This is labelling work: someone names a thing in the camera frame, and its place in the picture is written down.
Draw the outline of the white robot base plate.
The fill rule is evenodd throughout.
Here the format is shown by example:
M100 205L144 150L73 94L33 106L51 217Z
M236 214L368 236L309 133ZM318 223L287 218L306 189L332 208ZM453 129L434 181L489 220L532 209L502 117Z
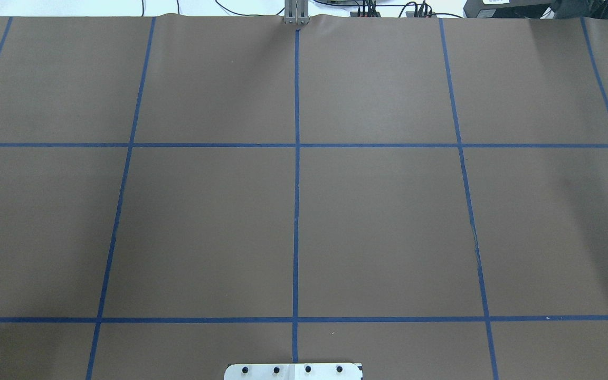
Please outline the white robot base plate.
M224 379L363 379L361 364L282 363L236 364L224 372Z

